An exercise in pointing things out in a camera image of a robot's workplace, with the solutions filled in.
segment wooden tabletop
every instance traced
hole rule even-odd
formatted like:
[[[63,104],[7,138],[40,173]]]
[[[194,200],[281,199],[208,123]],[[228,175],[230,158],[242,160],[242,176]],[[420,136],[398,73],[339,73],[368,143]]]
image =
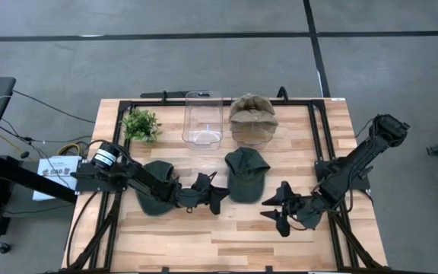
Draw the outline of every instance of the wooden tabletop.
[[[112,141],[118,105],[119,99],[101,100],[93,139]],[[335,153],[338,157],[345,156],[356,147],[348,106],[345,100],[330,99],[325,100],[325,105]],[[237,147],[227,124],[229,107],[224,107],[224,135],[221,147],[215,151],[187,148],[181,137],[185,107],[140,109],[156,113],[159,123],[163,123],[163,135],[154,145],[132,142],[130,152],[136,161],[142,164],[154,160],[170,162],[183,186],[192,185],[199,172],[217,171],[213,184],[226,186],[228,171],[224,156]],[[275,111],[279,122],[277,132],[259,150],[271,166],[261,200],[273,196],[282,180],[288,181],[294,192],[308,195],[317,184],[309,113],[303,106],[275,107]],[[319,113],[317,122],[323,138]],[[91,149],[91,157],[97,146]],[[322,140],[322,147],[325,150],[325,140]],[[90,193],[79,196],[72,225],[89,196]],[[98,193],[78,223],[71,243],[71,261],[94,234],[100,197]],[[192,214],[186,213],[185,209],[174,209],[160,217],[149,217],[141,210],[135,191],[128,189],[122,198],[111,270],[159,271],[162,266],[170,267],[170,271],[262,271],[265,266],[273,266],[276,271],[336,268],[326,215],[315,231],[292,231],[290,237],[281,237],[275,223],[259,214],[265,210],[271,209],[262,206],[261,202],[246,205],[226,198],[221,203],[220,215],[212,215],[208,206],[201,205]],[[386,265],[373,207],[359,192],[354,192],[354,209],[349,217],[358,240],[375,260]],[[344,264],[348,265],[345,239],[340,231],[339,234]],[[101,242],[98,266],[103,265],[106,241],[107,235]]]

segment green baseball cap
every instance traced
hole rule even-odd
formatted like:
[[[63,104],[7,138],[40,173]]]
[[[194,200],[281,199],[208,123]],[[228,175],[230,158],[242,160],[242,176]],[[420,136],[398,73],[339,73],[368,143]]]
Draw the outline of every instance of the green baseball cap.
[[[254,203],[261,199],[265,188],[265,173],[270,169],[253,148],[238,148],[226,155],[229,167],[227,188],[234,202]]]
[[[155,176],[158,180],[163,182],[170,181],[170,179],[172,179],[173,165],[171,163],[164,161],[152,161],[151,163],[144,165],[143,168]],[[143,187],[142,190],[135,191],[141,209],[143,209],[143,212],[146,215],[159,216],[175,208],[175,205],[157,200],[151,196],[151,194],[144,194],[148,193],[148,191],[149,190],[147,190],[145,187]]]

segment green leaves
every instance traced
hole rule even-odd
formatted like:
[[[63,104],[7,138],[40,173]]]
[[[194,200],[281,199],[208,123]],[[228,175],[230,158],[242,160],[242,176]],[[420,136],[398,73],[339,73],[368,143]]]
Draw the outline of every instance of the green leaves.
[[[150,113],[148,110],[134,109],[121,122],[125,127],[126,139],[151,143],[157,141],[157,136],[162,133],[158,130],[161,123],[157,123],[155,113]]]

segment concrete floor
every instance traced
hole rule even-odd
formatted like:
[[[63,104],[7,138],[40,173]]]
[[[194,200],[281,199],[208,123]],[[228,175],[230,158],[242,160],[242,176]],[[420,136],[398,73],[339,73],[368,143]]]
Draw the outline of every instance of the concrete floor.
[[[438,30],[435,0],[311,2],[318,31]],[[301,0],[0,0],[0,36],[306,30]],[[347,98],[355,130],[378,113],[411,125],[405,143],[374,162],[376,217],[391,267],[438,272],[438,158],[425,152],[438,142],[438,37],[319,42],[331,94]],[[320,96],[309,38],[0,42],[0,76],[88,119],[100,98],[162,90],[273,95],[283,85],[290,96]],[[93,130],[17,95],[5,118],[35,139]],[[0,154],[19,155],[1,140]],[[71,213],[59,216],[12,222],[5,240],[15,248],[0,254],[0,273],[58,269]]]

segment white label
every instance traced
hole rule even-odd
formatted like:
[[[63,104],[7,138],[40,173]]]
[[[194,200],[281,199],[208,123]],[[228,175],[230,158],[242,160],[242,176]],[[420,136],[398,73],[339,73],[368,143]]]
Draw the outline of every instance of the white label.
[[[102,149],[98,149],[98,150],[97,150],[97,153],[100,154],[100,155],[102,155],[102,156],[104,156],[104,157],[106,157],[106,158],[109,158],[109,159],[110,159],[111,161],[113,161],[113,162],[116,161],[116,157],[115,157],[114,155],[110,154],[110,153],[107,152],[107,151],[104,151],[104,150],[102,150]]]
[[[111,161],[110,159],[108,159],[108,158],[106,158],[106,157],[104,157],[104,156],[102,156],[102,155],[96,155],[96,156],[94,157],[94,159],[99,160],[99,161],[102,161],[102,162],[106,163],[106,164],[109,165],[109,166],[112,166],[112,165],[114,164],[113,161]]]

